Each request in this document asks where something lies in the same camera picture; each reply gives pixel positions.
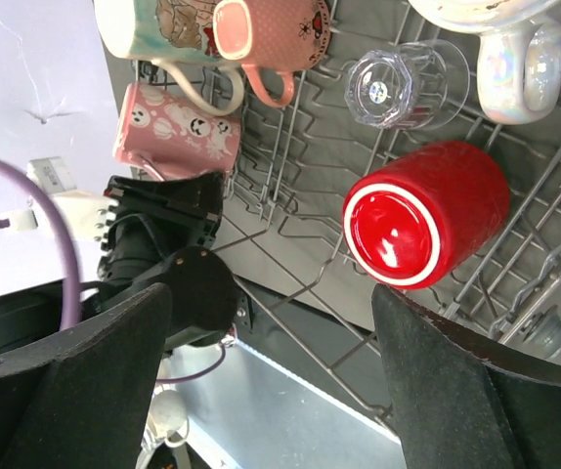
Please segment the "clear plastic cup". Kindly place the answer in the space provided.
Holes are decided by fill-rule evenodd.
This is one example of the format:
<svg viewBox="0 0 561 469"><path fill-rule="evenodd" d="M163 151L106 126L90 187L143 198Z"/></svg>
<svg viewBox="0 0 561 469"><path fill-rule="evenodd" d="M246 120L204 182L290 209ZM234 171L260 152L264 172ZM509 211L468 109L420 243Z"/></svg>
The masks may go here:
<svg viewBox="0 0 561 469"><path fill-rule="evenodd" d="M361 124L434 130L458 115L469 90L463 53L449 41L433 39L365 53L347 73L344 100Z"/></svg>

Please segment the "white floral mug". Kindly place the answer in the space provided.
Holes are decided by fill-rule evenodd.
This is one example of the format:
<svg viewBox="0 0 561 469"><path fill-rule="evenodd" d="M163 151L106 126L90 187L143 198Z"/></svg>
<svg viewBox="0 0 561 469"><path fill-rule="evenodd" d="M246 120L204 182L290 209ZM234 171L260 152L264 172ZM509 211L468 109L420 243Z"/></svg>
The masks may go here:
<svg viewBox="0 0 561 469"><path fill-rule="evenodd" d="M561 1L420 0L412 7L448 31L480 38L477 93L495 123L539 121L561 88Z"/></svg>

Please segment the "red mug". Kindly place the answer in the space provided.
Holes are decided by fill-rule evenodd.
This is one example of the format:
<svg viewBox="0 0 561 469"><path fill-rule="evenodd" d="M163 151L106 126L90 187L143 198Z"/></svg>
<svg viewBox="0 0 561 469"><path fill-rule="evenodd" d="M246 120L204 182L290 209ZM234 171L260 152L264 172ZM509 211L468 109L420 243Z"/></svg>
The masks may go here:
<svg viewBox="0 0 561 469"><path fill-rule="evenodd" d="M435 142L387 163L347 193L347 247L375 280L402 290L440 281L497 235L510 192L499 165L462 141Z"/></svg>

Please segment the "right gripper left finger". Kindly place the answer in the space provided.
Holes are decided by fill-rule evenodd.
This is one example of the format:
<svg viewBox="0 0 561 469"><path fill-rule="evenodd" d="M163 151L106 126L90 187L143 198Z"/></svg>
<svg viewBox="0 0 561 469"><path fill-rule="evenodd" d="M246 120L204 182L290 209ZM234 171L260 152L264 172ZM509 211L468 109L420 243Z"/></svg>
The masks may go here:
<svg viewBox="0 0 561 469"><path fill-rule="evenodd" d="M0 468L132 468L170 322L156 283L0 355Z"/></svg>

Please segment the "cream coral pattern mug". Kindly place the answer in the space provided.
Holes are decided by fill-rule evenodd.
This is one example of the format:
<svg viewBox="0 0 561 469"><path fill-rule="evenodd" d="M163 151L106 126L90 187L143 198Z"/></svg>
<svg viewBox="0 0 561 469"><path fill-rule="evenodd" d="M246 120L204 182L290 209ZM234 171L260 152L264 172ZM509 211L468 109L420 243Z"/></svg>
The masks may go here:
<svg viewBox="0 0 561 469"><path fill-rule="evenodd" d="M215 44L216 5L205 0L96 0L94 12L104 44L115 57L164 69L201 110L224 116L240 107L244 83L237 64L222 58ZM208 103L180 64L215 67L226 74L233 89L228 104Z"/></svg>

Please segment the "small orange mug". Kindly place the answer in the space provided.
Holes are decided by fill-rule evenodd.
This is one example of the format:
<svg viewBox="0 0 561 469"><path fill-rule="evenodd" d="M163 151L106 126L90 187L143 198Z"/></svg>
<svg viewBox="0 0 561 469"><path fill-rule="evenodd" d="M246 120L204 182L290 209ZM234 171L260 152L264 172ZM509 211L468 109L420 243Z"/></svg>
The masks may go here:
<svg viewBox="0 0 561 469"><path fill-rule="evenodd" d="M221 1L213 33L221 57L241 66L257 98L281 108L293 100L294 73L314 67L325 54L330 12L321 0Z"/></svg>

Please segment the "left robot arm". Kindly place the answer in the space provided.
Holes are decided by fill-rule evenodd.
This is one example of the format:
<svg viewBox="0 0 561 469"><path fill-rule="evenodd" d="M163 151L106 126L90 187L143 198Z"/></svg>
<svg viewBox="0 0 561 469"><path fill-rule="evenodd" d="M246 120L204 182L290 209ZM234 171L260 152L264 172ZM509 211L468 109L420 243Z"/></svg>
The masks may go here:
<svg viewBox="0 0 561 469"><path fill-rule="evenodd" d="M192 179L109 179L113 221L100 235L98 278L81 290L83 320L93 318L155 283L171 295L165 350L219 342L232 327L240 294L234 275L211 247L220 228L225 176ZM63 283L54 280L0 296L0 354L58 331Z"/></svg>

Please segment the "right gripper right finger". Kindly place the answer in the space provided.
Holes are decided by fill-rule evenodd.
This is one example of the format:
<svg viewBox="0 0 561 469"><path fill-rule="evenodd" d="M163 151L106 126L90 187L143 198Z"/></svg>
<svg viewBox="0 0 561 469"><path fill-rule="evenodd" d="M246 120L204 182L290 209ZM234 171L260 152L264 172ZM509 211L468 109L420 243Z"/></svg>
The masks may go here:
<svg viewBox="0 0 561 469"><path fill-rule="evenodd" d="M561 468L561 365L377 285L375 332L409 468Z"/></svg>

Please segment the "pink mug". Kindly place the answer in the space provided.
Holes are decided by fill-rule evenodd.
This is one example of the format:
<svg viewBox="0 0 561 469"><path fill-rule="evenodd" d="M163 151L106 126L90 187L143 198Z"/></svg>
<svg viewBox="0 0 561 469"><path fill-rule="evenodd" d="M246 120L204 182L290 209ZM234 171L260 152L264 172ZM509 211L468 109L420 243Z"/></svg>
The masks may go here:
<svg viewBox="0 0 561 469"><path fill-rule="evenodd" d="M134 82L123 98L113 157L155 179L182 180L215 171L230 175L240 134L235 117L210 115L187 98Z"/></svg>

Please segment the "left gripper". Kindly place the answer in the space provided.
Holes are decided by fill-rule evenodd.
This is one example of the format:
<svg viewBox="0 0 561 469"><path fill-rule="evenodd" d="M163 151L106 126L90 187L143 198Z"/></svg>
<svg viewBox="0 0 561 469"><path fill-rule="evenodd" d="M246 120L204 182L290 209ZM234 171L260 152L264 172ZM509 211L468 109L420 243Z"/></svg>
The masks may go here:
<svg viewBox="0 0 561 469"><path fill-rule="evenodd" d="M171 181L113 176L105 195L116 201L104 235L97 274L126 283L188 246L210 248L219 231L225 174Z"/></svg>

